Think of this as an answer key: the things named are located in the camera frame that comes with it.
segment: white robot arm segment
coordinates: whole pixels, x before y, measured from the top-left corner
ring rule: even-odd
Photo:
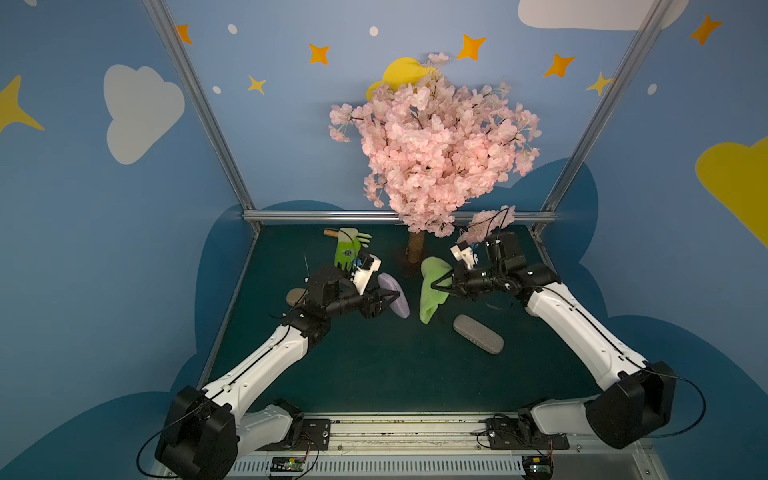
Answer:
[[[281,373],[304,357],[307,348],[307,339],[298,329],[280,325],[238,366],[205,385],[205,396],[221,406],[230,404],[239,425],[248,407]]]
[[[645,357],[598,322],[563,283],[549,283],[541,291],[533,292],[525,310],[541,317],[568,344],[603,390],[619,381],[619,372],[632,375],[640,371],[627,358],[645,365]]]

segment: dark blue cloud shape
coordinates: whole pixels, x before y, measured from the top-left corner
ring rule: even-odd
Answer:
[[[544,242],[558,273],[579,301],[623,342],[650,362],[666,362],[707,397],[707,414],[695,429],[654,440],[667,474],[673,480],[764,478],[768,395],[721,351],[688,330],[646,316],[608,318],[598,283],[579,263],[597,220],[598,190],[584,165],[558,208],[558,221],[545,229]],[[700,411],[695,390],[678,382],[672,420],[655,433],[676,432]],[[729,451],[737,453],[729,456]],[[732,461],[745,458],[749,467],[735,471]]]
[[[253,229],[243,222],[242,213],[240,205],[227,209],[208,233],[195,289],[197,353],[181,368],[171,391],[135,393],[81,413],[14,458],[0,470],[0,480],[144,478],[134,464],[136,452],[163,424],[175,393],[197,384],[240,278],[253,241]],[[51,392],[53,402],[56,395]],[[145,470],[154,461],[153,453],[154,443],[142,456]]]

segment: pink artificial flower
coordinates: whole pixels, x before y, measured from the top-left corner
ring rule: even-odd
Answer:
[[[349,138],[347,138],[346,135],[343,134],[341,130],[338,130],[338,129],[332,127],[331,125],[328,125],[328,131],[329,131],[329,133],[331,135],[331,138],[333,140],[340,141],[340,142],[343,142],[345,144],[349,143]]]
[[[352,105],[350,104],[344,104],[342,107],[339,107],[339,105],[332,105],[331,106],[331,113],[329,116],[331,117],[331,123],[334,125],[341,125],[346,124],[349,122],[349,117],[352,114]]]
[[[449,60],[451,60],[447,54],[442,52],[440,52],[439,55],[431,53],[427,56],[427,58],[429,58],[429,63],[436,67],[442,67],[443,65],[447,64]]]
[[[483,210],[472,216],[469,230],[462,233],[457,242],[482,242],[496,228],[506,228],[515,221],[515,206],[503,205],[499,210]]]

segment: blue wall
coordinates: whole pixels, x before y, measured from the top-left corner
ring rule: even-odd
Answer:
[[[430,52],[455,58],[463,36],[487,38],[479,60],[443,68],[458,86],[481,87],[505,79],[509,98],[539,115],[542,136],[535,167],[571,154],[599,97],[588,91],[602,71],[610,78],[633,31],[533,28],[518,17],[518,3],[486,0],[476,6],[450,0],[406,2],[186,2],[168,5],[177,25],[188,25],[184,44],[237,159],[257,208],[304,200],[343,209],[373,210],[362,192],[370,172],[359,135],[337,144],[328,135],[332,104],[363,104],[397,58],[425,61]],[[228,25],[234,25],[233,34]],[[369,28],[379,29],[377,36]],[[310,64],[310,44],[329,46],[328,65]],[[563,78],[544,77],[554,55],[576,57]],[[249,76],[266,80],[264,94],[248,91]],[[214,93],[214,87],[220,90]],[[541,185],[549,192],[557,173]],[[466,209],[516,204],[539,210],[543,199],[509,190],[519,176]]]
[[[45,129],[0,132],[0,478],[137,478],[253,231],[188,99],[136,163],[108,148],[108,68],[180,85],[141,0],[6,1],[0,18],[0,91],[21,75]]]
[[[700,45],[690,36],[707,15],[722,25]],[[704,391],[702,423],[654,441],[672,480],[764,478],[768,468],[768,250],[696,174],[715,144],[768,136],[766,15],[759,0],[691,2],[661,32],[545,230],[558,272],[598,319]],[[723,175],[737,168],[731,158]],[[680,384],[662,432],[700,408]],[[752,459],[737,474],[723,457],[734,448]]]

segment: wire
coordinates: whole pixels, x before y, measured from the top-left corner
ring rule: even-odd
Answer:
[[[701,423],[701,420],[704,418],[704,414],[705,414],[705,413],[707,413],[707,399],[706,399],[706,397],[704,397],[704,393],[701,391],[701,389],[699,388],[699,386],[698,386],[698,385],[696,385],[695,383],[693,383],[692,381],[690,381],[689,379],[687,379],[687,378],[685,378],[685,377],[682,377],[682,376],[676,376],[676,375],[667,375],[666,373],[659,373],[659,372],[655,372],[655,371],[653,371],[653,370],[649,370],[649,369],[646,369],[645,367],[642,367],[642,366],[639,366],[638,364],[636,364],[634,361],[632,361],[632,359],[631,359],[631,358],[629,358],[629,356],[628,356],[627,354],[625,354],[624,352],[622,352],[622,351],[621,351],[621,349],[619,349],[619,347],[617,347],[616,345],[614,345],[614,343],[613,343],[613,342],[611,342],[611,339],[609,339],[607,336],[605,336],[605,334],[603,334],[603,333],[600,331],[600,329],[598,329],[598,328],[595,326],[595,324],[594,324],[594,323],[592,323],[592,320],[590,320],[590,319],[589,319],[589,317],[587,317],[586,315],[584,315],[584,313],[583,313],[583,312],[581,312],[581,310],[579,310],[579,309],[578,309],[578,308],[577,308],[577,307],[576,307],[576,306],[575,306],[573,303],[569,302],[569,301],[568,301],[568,300],[567,300],[567,299],[566,299],[564,296],[562,296],[562,295],[561,295],[559,292],[557,292],[557,291],[555,291],[555,290],[553,290],[553,289],[551,289],[551,288],[548,288],[548,287],[546,287],[546,286],[531,286],[531,285],[524,285],[524,286],[522,286],[522,287],[523,287],[523,288],[525,288],[525,287],[529,287],[529,288],[530,288],[530,287],[532,287],[532,288],[542,288],[542,289],[544,289],[544,290],[549,290],[550,292],[552,292],[552,293],[554,293],[555,295],[557,295],[557,296],[559,296],[560,298],[562,298],[562,299],[563,299],[563,301],[564,301],[564,302],[566,302],[566,303],[567,303],[567,304],[568,304],[568,305],[569,305],[571,308],[573,308],[574,310],[576,310],[577,312],[579,312],[579,314],[580,314],[581,316],[583,316],[583,317],[584,317],[584,319],[586,319],[586,320],[587,320],[587,321],[590,323],[590,325],[592,325],[592,327],[593,327],[595,330],[597,330],[597,332],[598,332],[598,333],[600,333],[600,335],[601,335],[601,336],[602,336],[602,337],[603,337],[603,338],[604,338],[604,339],[605,339],[605,340],[606,340],[606,341],[607,341],[609,344],[611,344],[611,346],[612,346],[612,347],[614,347],[614,349],[615,349],[617,352],[619,352],[619,353],[620,353],[622,356],[624,356],[624,358],[625,358],[625,359],[627,359],[627,361],[628,361],[629,363],[631,363],[632,365],[636,366],[638,369],[640,369],[640,370],[643,370],[643,371],[644,371],[644,372],[646,372],[646,373],[651,373],[651,374],[653,374],[653,375],[656,375],[656,376],[663,376],[663,377],[667,377],[667,378],[669,378],[669,379],[676,379],[676,380],[681,380],[681,381],[683,381],[683,382],[686,382],[686,383],[690,383],[690,385],[696,389],[696,392],[699,394],[699,397],[701,397],[701,414],[699,414],[699,417],[698,417],[698,418],[697,418],[697,419],[696,419],[696,420],[695,420],[693,423],[691,423],[690,425],[688,425],[686,428],[684,428],[684,429],[682,429],[682,430],[678,430],[677,432],[674,432],[674,433],[664,433],[664,434],[660,434],[660,435],[646,435],[646,438],[648,438],[648,439],[666,439],[666,438],[669,438],[669,437],[674,437],[674,436],[682,435],[682,434],[684,434],[685,432],[688,432],[688,431],[690,431],[690,430],[691,430],[693,427],[695,427],[696,425],[699,425],[699,423]]]
[[[312,465],[310,465],[310,467],[307,470],[305,470],[304,473],[296,477],[295,480],[299,480],[299,478],[302,478],[304,475],[310,473],[312,469],[315,468],[315,465],[317,465],[317,459],[320,457],[320,447],[314,442],[314,440],[312,439],[307,439],[307,440],[310,441],[311,445],[315,445],[315,450],[317,451],[317,453],[315,454],[315,461],[312,462]]]
[[[351,244],[354,245],[354,243],[355,243],[355,240],[353,240],[352,237],[350,237],[349,234],[347,232],[343,231],[343,230],[339,230],[339,229],[336,229],[336,228],[326,228],[326,230],[331,230],[332,232],[344,233],[346,235],[346,237],[349,238],[349,242]]]
[[[304,463],[310,457],[310,450],[312,450],[312,442],[310,441],[311,438],[309,435],[302,434],[301,436],[302,438],[306,439],[306,453],[304,454],[304,460],[301,461],[302,463]]]
[[[633,362],[629,358],[627,358],[627,360],[629,360],[629,363],[631,363],[632,365],[636,366],[638,369],[643,370],[644,372],[653,373],[654,375],[664,376],[664,377],[667,377],[667,378],[670,378],[670,379],[676,379],[676,380],[682,380],[684,382],[688,382],[688,383],[690,383],[691,386],[693,386],[696,389],[696,391],[698,392],[699,396],[701,397],[701,414],[699,414],[699,418],[697,418],[693,423],[691,423],[690,425],[688,425],[684,429],[678,430],[677,432],[674,432],[674,433],[663,433],[663,434],[659,434],[659,435],[646,435],[646,438],[648,438],[648,439],[667,439],[669,437],[675,437],[675,436],[678,436],[678,435],[682,435],[685,432],[688,432],[693,427],[695,427],[696,425],[699,425],[699,423],[701,423],[701,420],[704,418],[704,414],[707,413],[707,399],[704,397],[704,393],[701,391],[701,389],[698,387],[698,385],[696,385],[695,383],[691,382],[689,379],[686,379],[684,377],[675,376],[675,375],[667,375],[666,373],[654,372],[652,370],[648,370],[648,369],[645,369],[645,368],[639,366],[638,364],[636,364],[635,362]]]
[[[147,445],[149,445],[149,442],[151,442],[156,436],[160,435],[162,432],[165,432],[167,429],[169,429],[170,427],[176,425],[178,422],[181,422],[182,420],[184,420],[188,416],[194,415],[195,413],[198,413],[204,406],[206,406],[209,403],[211,403],[216,398],[216,395],[214,395],[211,398],[207,399],[205,402],[200,404],[195,410],[192,410],[191,412],[185,413],[184,415],[182,415],[178,419],[176,419],[173,422],[169,423],[168,425],[166,425],[165,427],[160,429],[159,432],[155,433],[149,439],[147,439],[146,442],[144,442],[144,444],[139,449],[139,452],[136,454],[136,468],[138,468],[139,473],[141,473],[143,476],[149,477],[149,478],[179,478],[178,475],[175,476],[175,477],[167,477],[165,475],[152,475],[151,473],[145,472],[142,469],[142,467],[141,467],[141,462],[140,462],[140,460],[141,460],[141,453],[144,451],[145,448],[147,448]]]
[[[491,217],[491,218],[489,218],[489,219],[486,219],[486,220],[483,220],[482,222],[478,222],[478,223],[475,223],[474,225],[472,225],[472,227],[473,227],[473,226],[475,226],[475,225],[481,225],[481,224],[483,224],[483,223],[485,223],[485,222],[488,222],[488,221],[490,220],[490,222],[488,222],[488,228],[487,228],[487,229],[485,229],[485,236],[487,237],[488,235],[490,235],[490,234],[491,234],[491,230],[493,230],[493,229],[491,228],[491,225],[493,225],[493,220],[496,220],[496,217],[498,217],[499,215],[501,215],[501,214],[502,214],[502,212],[504,212],[504,219],[506,220],[506,218],[507,218],[507,212],[509,212],[509,207],[506,207],[506,208],[502,208],[501,210],[499,210],[498,212],[496,212],[496,215],[494,215],[493,217]],[[499,230],[499,231],[502,231],[502,225],[503,225],[503,224],[504,224],[504,220],[502,220],[502,222],[501,222],[501,223],[498,225],[498,230]]]

